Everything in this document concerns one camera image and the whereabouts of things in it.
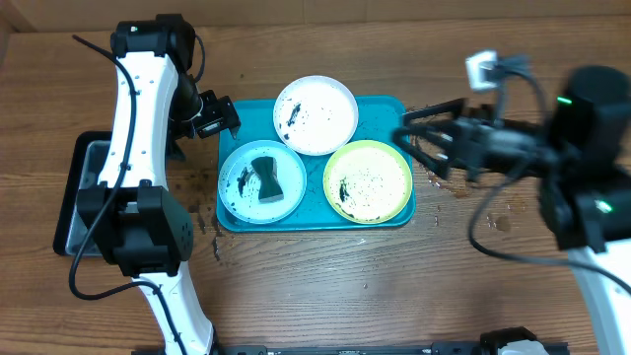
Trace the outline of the white plate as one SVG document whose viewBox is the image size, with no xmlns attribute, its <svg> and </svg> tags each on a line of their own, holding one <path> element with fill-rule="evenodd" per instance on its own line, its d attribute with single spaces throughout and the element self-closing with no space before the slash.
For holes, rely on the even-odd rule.
<svg viewBox="0 0 631 355">
<path fill-rule="evenodd" d="M 344 84 L 312 75 L 283 89 L 272 117 L 277 135 L 289 148 L 303 155 L 324 156 L 351 140 L 359 123 L 359 108 Z"/>
</svg>

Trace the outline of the light blue plate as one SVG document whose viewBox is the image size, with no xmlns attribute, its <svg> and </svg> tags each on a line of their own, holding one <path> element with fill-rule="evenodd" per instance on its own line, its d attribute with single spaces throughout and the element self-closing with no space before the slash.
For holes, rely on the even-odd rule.
<svg viewBox="0 0 631 355">
<path fill-rule="evenodd" d="M 256 159 L 269 158 L 281 192 L 260 197 L 263 182 L 252 165 Z M 252 224 L 271 224 L 288 217 L 302 202 L 307 187 L 307 172 L 302 159 L 286 145 L 257 140 L 232 152 L 223 164 L 218 192 L 226 209 L 237 219 Z"/>
</svg>

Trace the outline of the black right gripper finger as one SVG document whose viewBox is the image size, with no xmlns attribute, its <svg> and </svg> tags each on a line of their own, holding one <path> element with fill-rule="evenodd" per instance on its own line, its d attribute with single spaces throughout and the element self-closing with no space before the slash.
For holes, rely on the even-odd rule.
<svg viewBox="0 0 631 355">
<path fill-rule="evenodd" d="M 459 98 L 445 103 L 426 106 L 403 115 L 404 128 L 457 129 L 458 119 L 464 113 L 467 99 Z"/>
<path fill-rule="evenodd" d="M 419 141 L 426 141 L 446 153 L 452 147 L 452 138 L 429 125 L 410 125 L 395 129 L 391 134 L 392 142 L 403 152 L 439 178 L 447 179 L 450 173 L 450 158 L 436 158 L 424 151 Z"/>
</svg>

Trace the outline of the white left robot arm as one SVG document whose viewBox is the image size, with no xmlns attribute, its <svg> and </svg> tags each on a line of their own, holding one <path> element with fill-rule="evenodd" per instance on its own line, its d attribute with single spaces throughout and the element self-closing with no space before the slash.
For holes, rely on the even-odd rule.
<svg viewBox="0 0 631 355">
<path fill-rule="evenodd" d="M 188 265 L 193 223 L 170 193 L 166 173 L 168 156 L 180 152 L 177 139 L 236 134 L 241 127 L 231 99 L 199 92 L 199 78 L 188 72 L 201 45 L 180 14 L 117 25 L 110 48 L 99 51 L 117 74 L 110 144 L 96 184 L 79 190 L 76 199 L 88 231 L 69 271 L 71 292 L 95 301 L 139 289 L 163 334 L 165 354 L 218 351 Z M 98 294 L 78 289 L 76 274 L 89 243 L 128 283 Z"/>
</svg>

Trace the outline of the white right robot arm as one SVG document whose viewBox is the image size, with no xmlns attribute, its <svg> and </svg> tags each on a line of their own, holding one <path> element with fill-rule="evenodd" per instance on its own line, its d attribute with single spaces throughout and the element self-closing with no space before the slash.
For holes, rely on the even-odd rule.
<svg viewBox="0 0 631 355">
<path fill-rule="evenodd" d="M 497 102 L 457 99 L 407 113 L 392 134 L 402 151 L 440 178 L 500 174 L 538 178 L 539 212 L 565 252 L 603 354 L 630 350 L 630 175 L 617 158 L 630 122 L 630 81 L 588 65 L 574 70 L 538 125 L 503 117 Z"/>
</svg>

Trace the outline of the green scrubbing sponge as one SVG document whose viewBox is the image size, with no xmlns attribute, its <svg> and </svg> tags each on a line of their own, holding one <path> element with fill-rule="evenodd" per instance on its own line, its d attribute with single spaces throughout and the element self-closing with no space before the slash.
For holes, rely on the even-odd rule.
<svg viewBox="0 0 631 355">
<path fill-rule="evenodd" d="M 277 179 L 277 165 L 272 157 L 263 156 L 251 162 L 252 168 L 260 179 L 258 200 L 261 203 L 271 203 L 282 200 L 284 192 Z"/>
</svg>

